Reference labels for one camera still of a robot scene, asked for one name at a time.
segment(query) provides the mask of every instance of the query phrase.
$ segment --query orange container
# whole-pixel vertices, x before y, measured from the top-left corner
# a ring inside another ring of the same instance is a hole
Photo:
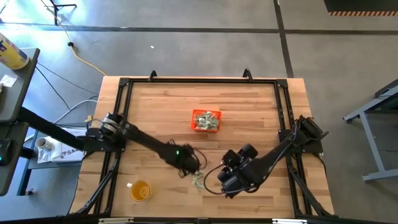
[[[218,132],[221,128],[221,111],[211,111],[213,114],[215,114],[216,118],[218,119],[218,121],[220,121],[220,123],[218,124],[218,129],[217,130],[203,130],[203,129],[196,129],[196,127],[198,126],[195,123],[195,115],[199,115],[199,114],[204,114],[206,111],[210,111],[210,110],[193,110],[192,112],[192,119],[191,119],[191,129],[194,131],[207,131],[207,132]]]

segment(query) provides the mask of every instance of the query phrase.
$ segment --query concrete floor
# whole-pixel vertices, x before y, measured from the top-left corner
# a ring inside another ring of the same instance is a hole
[[[62,22],[73,25],[277,28],[272,0],[120,0],[117,4],[111,0],[57,2],[78,4],[75,9],[60,11]],[[318,0],[280,0],[280,6],[286,29],[398,29],[398,17],[329,17],[326,7]],[[10,23],[53,22],[41,2],[34,0],[10,0],[0,18]],[[39,62],[49,69],[84,88],[99,92],[101,74],[72,55],[63,32],[37,30],[34,26],[0,26],[0,29],[19,47],[40,48]],[[255,77],[287,76],[279,34],[69,34],[79,49],[79,55],[108,75],[149,75],[150,71],[156,70],[162,76],[238,77],[244,68],[249,67]],[[377,171],[376,164],[360,121],[345,124],[341,119],[397,78],[397,40],[396,35],[287,35],[294,77],[304,78],[313,116],[323,130],[330,131],[323,140],[324,160],[335,212],[341,217],[398,223],[398,179],[363,183],[361,176]],[[70,106],[93,96],[42,71]],[[40,91],[46,91],[45,101],[34,100]],[[48,120],[57,119],[67,110],[37,73],[24,106]],[[94,113],[94,108],[91,103],[84,105],[62,122],[83,121]],[[16,189],[10,190],[0,198],[0,220],[66,214],[79,171],[75,168],[33,171],[28,188],[34,188],[38,193],[16,197]],[[20,178],[21,168],[18,168],[13,186],[19,184]],[[23,208],[24,212],[12,212],[10,203]]]

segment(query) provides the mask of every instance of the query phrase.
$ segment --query wooden table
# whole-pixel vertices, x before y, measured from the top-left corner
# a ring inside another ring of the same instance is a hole
[[[106,113],[113,110],[120,78],[104,77],[95,118],[103,119]],[[287,81],[295,117],[301,114],[312,116],[304,80],[289,78]],[[193,109],[220,110],[221,131],[203,133],[191,130]],[[262,156],[279,143],[277,132],[280,126],[272,85],[135,83],[128,121],[163,142],[170,139],[174,139],[177,144],[189,142],[201,150],[209,160],[205,173],[220,164],[228,149],[238,151],[250,143]],[[96,152],[83,161],[71,212],[77,211],[97,188],[103,157],[103,152]],[[305,154],[302,159],[309,189],[323,207],[333,213],[322,163],[313,155]],[[190,176],[181,179],[177,172],[177,169],[159,159],[156,153],[129,141],[119,166],[111,216],[294,217],[284,159],[278,162],[271,176],[256,193],[243,192],[234,199],[198,190],[192,185]],[[218,192],[221,183],[217,174],[214,172],[210,175],[206,183]],[[153,188],[151,198],[145,202],[133,201],[126,187],[127,183],[139,179],[147,181]],[[104,192],[103,207],[106,204],[107,189]],[[303,210],[300,192],[299,201]]]

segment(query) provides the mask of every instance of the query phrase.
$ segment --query spray can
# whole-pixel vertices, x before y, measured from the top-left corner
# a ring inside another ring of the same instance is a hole
[[[27,65],[29,57],[0,33],[0,62],[13,70],[18,70]]]

